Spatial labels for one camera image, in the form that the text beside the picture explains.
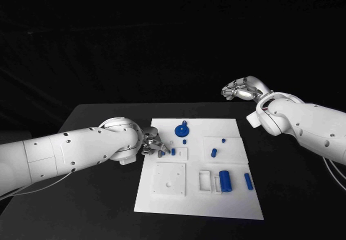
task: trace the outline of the table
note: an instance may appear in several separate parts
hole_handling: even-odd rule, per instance
[[[263,221],[134,212],[144,156],[119,165],[108,160],[47,189],[12,198],[0,216],[0,239],[284,239],[331,237],[343,231],[346,193],[321,157],[292,136],[252,128],[246,115],[255,102],[82,104],[60,132],[96,127],[126,117],[139,126],[151,118],[236,119]],[[36,183],[49,185],[60,176]]]

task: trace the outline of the black curtain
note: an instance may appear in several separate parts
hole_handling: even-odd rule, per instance
[[[116,4],[1,3],[2,129],[54,134],[79,104],[223,102],[247,75],[346,112],[341,1]]]

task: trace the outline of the blue object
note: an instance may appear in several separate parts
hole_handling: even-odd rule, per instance
[[[219,174],[220,191],[224,193],[229,193],[232,192],[229,171],[220,171],[217,174]]]
[[[216,157],[216,152],[217,152],[217,149],[213,148],[211,151],[210,151],[210,156],[214,158]]]
[[[188,134],[188,128],[187,128],[187,123],[185,121],[181,121],[181,125],[178,125],[175,128],[174,128],[174,134],[183,138],[187,136]]]
[[[246,188],[247,190],[253,190],[252,182],[250,182],[250,176],[247,173],[243,174],[245,180],[246,180]]]

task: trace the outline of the robotic hand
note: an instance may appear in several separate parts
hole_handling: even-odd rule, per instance
[[[99,127],[0,145],[0,200],[8,197],[1,195],[14,189],[21,190],[30,184],[70,174],[108,159],[121,165],[132,163],[141,145],[144,155],[151,155],[155,150],[158,156],[161,152],[170,153],[157,129],[141,129],[123,117],[108,119]]]
[[[253,76],[232,81],[220,94],[226,100],[239,97],[256,102],[255,112],[246,116],[253,128],[262,125],[273,136],[292,135],[304,148],[346,165],[344,112],[304,103],[291,94],[273,92]]]

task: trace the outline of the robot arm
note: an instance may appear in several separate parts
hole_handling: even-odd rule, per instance
[[[346,113],[295,96],[273,92],[252,76],[230,82],[220,94],[227,100],[239,97],[256,102],[255,112],[246,116],[253,128],[262,125],[276,136],[295,137],[298,144],[324,158],[346,165]]]
[[[0,196],[44,179],[79,171],[108,159],[125,165],[135,154],[157,150],[170,153],[157,129],[139,126],[126,118],[109,119],[89,127],[0,145]]]

